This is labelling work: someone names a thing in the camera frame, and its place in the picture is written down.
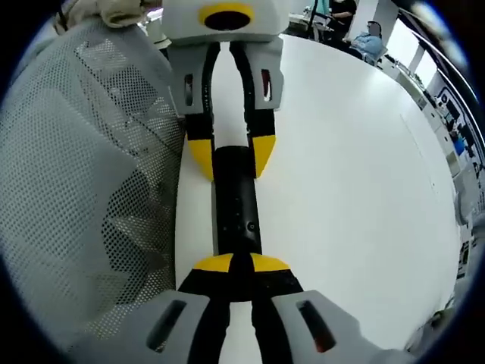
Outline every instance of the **black cylindrical object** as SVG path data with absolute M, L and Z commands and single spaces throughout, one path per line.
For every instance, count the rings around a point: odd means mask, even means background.
M 217 253 L 259 253 L 254 155 L 247 146 L 217 148 L 212 157 L 215 183 Z

